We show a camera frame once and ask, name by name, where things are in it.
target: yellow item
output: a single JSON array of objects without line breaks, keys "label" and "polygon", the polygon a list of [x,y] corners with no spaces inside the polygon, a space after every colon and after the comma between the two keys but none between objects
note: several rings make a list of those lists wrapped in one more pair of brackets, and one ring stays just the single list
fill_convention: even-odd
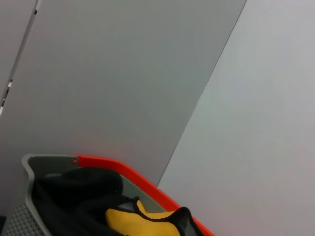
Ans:
[{"label": "yellow item", "polygon": [[140,202],[140,200],[137,201],[137,207],[139,208],[142,214],[149,217],[150,219],[163,219],[174,213],[174,211],[161,212],[161,213],[147,213],[146,210],[144,209],[144,206]]},{"label": "yellow item", "polygon": [[108,209],[105,217],[111,229],[125,236],[180,236],[173,224],[150,221],[136,213]]}]

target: gray laundry basket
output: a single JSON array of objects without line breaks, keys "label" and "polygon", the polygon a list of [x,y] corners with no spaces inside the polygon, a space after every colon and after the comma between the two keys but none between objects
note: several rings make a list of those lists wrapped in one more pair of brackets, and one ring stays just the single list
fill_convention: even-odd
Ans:
[{"label": "gray laundry basket", "polygon": [[[32,202],[32,187],[35,177],[47,177],[60,175],[70,170],[95,166],[109,168],[116,171],[122,170],[123,179],[123,195],[127,197],[138,196],[148,212],[161,212],[164,208],[161,207],[152,197],[141,190],[136,184],[139,183],[142,189],[154,188],[157,191],[155,198],[165,200],[164,193],[138,175],[134,170],[127,167],[123,163],[97,157],[86,156],[68,156],[68,155],[44,155],[44,154],[28,154],[22,158],[22,167],[19,176],[18,192],[16,193],[14,204],[10,215],[4,225],[2,236],[48,236],[51,235],[49,230],[41,220],[33,202]],[[171,206],[170,202],[163,201],[167,206]],[[178,207],[175,202],[172,202],[174,209]]]}]

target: white wall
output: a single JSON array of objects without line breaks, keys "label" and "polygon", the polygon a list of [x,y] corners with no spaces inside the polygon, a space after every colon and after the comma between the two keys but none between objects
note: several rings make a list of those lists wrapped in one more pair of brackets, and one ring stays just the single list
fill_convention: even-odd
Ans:
[{"label": "white wall", "polygon": [[218,236],[315,235],[314,22],[247,1],[162,177]]}]

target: gray panel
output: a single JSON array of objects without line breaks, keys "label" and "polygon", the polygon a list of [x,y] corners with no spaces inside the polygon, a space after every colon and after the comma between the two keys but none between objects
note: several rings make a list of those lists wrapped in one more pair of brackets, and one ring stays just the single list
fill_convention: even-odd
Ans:
[{"label": "gray panel", "polygon": [[0,98],[6,91],[11,70],[36,2],[36,0],[0,1]]},{"label": "gray panel", "polygon": [[156,184],[244,1],[43,0],[0,119],[1,175],[28,152],[80,153]]}]

